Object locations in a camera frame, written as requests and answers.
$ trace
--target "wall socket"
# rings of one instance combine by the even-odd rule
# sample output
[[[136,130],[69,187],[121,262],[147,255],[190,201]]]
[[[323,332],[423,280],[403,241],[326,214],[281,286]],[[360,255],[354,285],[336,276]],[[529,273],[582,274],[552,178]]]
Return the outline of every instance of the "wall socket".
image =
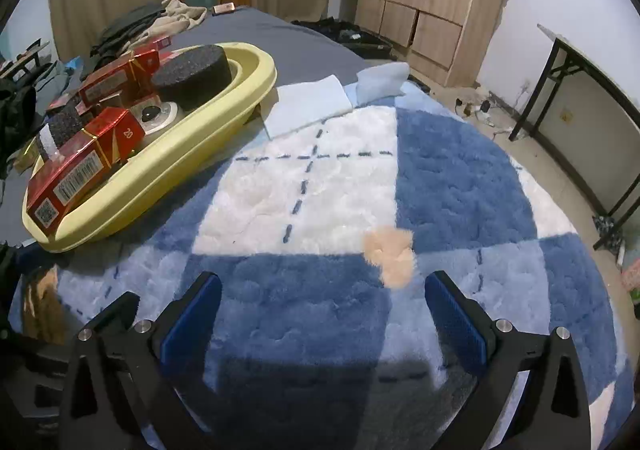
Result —
[[[567,110],[564,108],[560,113],[560,119],[562,119],[565,123],[569,125],[571,121],[574,119],[574,113],[571,112],[571,110]]]

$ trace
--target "silver bolt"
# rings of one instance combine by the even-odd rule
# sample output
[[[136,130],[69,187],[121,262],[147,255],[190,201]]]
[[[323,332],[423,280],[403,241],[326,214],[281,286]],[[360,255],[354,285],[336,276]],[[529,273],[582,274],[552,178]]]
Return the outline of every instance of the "silver bolt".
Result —
[[[82,329],[82,331],[78,333],[78,340],[80,340],[81,342],[85,342],[89,338],[91,338],[91,335],[91,329]]]
[[[153,325],[151,320],[141,320],[137,324],[133,326],[137,333],[143,334],[146,333]]]
[[[510,321],[505,320],[504,318],[501,318],[497,322],[495,322],[495,326],[498,327],[498,331],[501,331],[503,333],[508,333],[513,329],[513,324]]]
[[[566,327],[558,327],[556,329],[556,334],[562,338],[562,340],[566,340],[567,338],[569,338],[569,336],[571,336],[571,333],[569,332],[569,329],[567,329]]]

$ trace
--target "black knob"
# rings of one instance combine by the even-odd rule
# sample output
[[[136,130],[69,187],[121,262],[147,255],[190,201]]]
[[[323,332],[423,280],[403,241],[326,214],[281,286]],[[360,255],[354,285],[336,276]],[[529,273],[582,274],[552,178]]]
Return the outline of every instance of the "black knob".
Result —
[[[156,117],[158,117],[159,113],[160,113],[159,106],[150,105],[145,107],[144,110],[142,111],[142,123],[147,123],[148,121],[155,119]]]

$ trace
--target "fluffy blanket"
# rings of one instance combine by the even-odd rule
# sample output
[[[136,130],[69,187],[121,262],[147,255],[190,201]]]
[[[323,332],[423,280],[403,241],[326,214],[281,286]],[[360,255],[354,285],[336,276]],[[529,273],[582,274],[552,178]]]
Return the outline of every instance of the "fluffy blanket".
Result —
[[[131,290],[138,318],[155,319],[213,271],[222,305],[178,388],[220,448],[429,448],[474,386],[424,300],[425,276],[443,269],[492,318],[570,330],[593,447],[606,445],[631,409],[632,373],[595,264],[522,166],[403,88],[271,142],[249,123],[230,158],[73,253],[58,272],[69,315],[79,327]],[[399,257],[366,253],[398,242]]]

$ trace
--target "barcode label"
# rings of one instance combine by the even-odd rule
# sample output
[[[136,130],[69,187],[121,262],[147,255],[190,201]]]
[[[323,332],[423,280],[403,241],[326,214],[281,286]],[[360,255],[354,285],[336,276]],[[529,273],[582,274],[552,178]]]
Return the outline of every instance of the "barcode label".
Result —
[[[60,199],[60,202],[66,206],[102,168],[102,162],[98,154],[93,150],[71,172],[63,177],[62,181],[53,188],[53,192]]]
[[[127,73],[124,70],[119,70],[113,76],[109,76],[100,83],[96,83],[94,86],[89,87],[84,94],[86,99],[89,101],[102,99],[104,96],[109,96],[109,94],[121,86],[125,81],[127,81]]]
[[[49,224],[51,224],[55,220],[55,218],[58,216],[58,211],[56,210],[54,205],[51,204],[51,201],[49,200],[49,198],[46,198],[38,206],[35,214],[38,220],[40,221],[40,223],[44,227],[49,227]]]

